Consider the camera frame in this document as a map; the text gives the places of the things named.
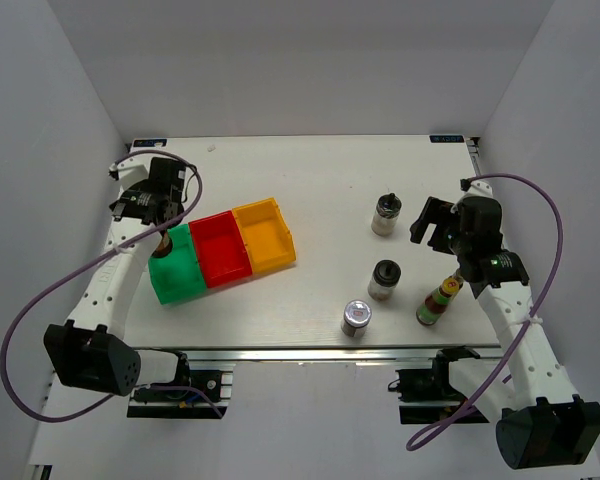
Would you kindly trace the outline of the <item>white spice jar black lid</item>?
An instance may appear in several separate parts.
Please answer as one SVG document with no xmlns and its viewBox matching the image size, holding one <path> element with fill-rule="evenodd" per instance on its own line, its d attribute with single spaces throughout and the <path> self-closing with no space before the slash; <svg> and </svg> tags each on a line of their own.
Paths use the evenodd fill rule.
<svg viewBox="0 0 600 480">
<path fill-rule="evenodd" d="M 397 223 L 402 202 L 391 192 L 380 196 L 371 221 L 371 230 L 379 236 L 391 235 Z"/>
</svg>

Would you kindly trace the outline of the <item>red lid sauce jar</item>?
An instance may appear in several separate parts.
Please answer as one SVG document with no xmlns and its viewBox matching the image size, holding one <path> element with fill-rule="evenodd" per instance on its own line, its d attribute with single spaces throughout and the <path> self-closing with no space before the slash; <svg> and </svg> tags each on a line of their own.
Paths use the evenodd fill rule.
<svg viewBox="0 0 600 480">
<path fill-rule="evenodd" d="M 162 238 L 154 252 L 152 253 L 153 258 L 164 258 L 171 253 L 173 249 L 173 242 L 168 231 L 162 233 Z"/>
</svg>

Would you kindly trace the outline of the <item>silver lid jar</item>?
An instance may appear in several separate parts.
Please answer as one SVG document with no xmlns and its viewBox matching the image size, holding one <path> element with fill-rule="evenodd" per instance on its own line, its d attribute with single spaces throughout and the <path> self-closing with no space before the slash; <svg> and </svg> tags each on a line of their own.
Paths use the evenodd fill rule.
<svg viewBox="0 0 600 480">
<path fill-rule="evenodd" d="M 372 318 L 372 309 L 362 300 L 352 300 L 346 304 L 343 311 L 341 330 L 352 338 L 362 337 Z"/>
</svg>

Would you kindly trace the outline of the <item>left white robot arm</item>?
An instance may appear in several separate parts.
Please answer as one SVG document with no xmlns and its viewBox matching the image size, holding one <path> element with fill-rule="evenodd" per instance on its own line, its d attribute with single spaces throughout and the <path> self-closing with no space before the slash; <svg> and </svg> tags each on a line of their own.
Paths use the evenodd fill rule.
<svg viewBox="0 0 600 480">
<path fill-rule="evenodd" d="M 109 257 L 98 261 L 65 323 L 47 327 L 43 343 L 65 386 L 126 396 L 139 385 L 156 383 L 168 398 L 179 399 L 189 392 L 192 377 L 178 354 L 137 351 L 123 338 L 141 276 L 163 245 L 165 224 L 184 210 L 185 167 L 164 156 L 148 165 L 126 160 L 117 177 L 121 194 L 109 206 Z"/>
</svg>

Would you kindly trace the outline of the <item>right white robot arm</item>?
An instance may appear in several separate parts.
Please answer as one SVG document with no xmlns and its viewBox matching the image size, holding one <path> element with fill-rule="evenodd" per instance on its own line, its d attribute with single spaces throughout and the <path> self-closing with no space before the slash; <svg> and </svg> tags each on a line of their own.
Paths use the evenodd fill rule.
<svg viewBox="0 0 600 480">
<path fill-rule="evenodd" d="M 407 443 L 414 451 L 468 413 L 494 423 L 498 450 L 512 469 L 579 465 L 600 435 L 600 404 L 585 401 L 559 365 L 536 316 L 529 277 L 520 257 L 504 248 L 502 208 L 486 196 L 452 204 L 427 199 L 410 228 L 421 243 L 457 258 L 460 275 L 487 315 L 504 354 L 487 367 L 464 353 L 431 374 L 433 390 L 466 401 L 449 418 L 423 428 Z"/>
</svg>

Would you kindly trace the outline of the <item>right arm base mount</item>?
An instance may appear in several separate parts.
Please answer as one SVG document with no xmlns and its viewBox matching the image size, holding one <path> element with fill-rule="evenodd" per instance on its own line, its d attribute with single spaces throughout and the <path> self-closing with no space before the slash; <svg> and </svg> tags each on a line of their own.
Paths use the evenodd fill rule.
<svg viewBox="0 0 600 480">
<path fill-rule="evenodd" d="M 450 418 L 467 397 L 449 381 L 449 365 L 459 360 L 498 360 L 499 348 L 453 346 L 390 349 L 396 378 L 387 391 L 398 395 L 401 425 L 428 425 Z"/>
</svg>

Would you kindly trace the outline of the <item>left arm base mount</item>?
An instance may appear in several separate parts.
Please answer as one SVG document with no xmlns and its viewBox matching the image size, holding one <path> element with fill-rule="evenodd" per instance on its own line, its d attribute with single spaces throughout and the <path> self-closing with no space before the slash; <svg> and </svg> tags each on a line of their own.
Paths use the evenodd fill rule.
<svg viewBox="0 0 600 480">
<path fill-rule="evenodd" d="M 137 385 L 127 407 L 132 419 L 219 420 L 227 412 L 233 386 L 230 365 L 177 357 L 175 374 L 167 380 Z"/>
</svg>

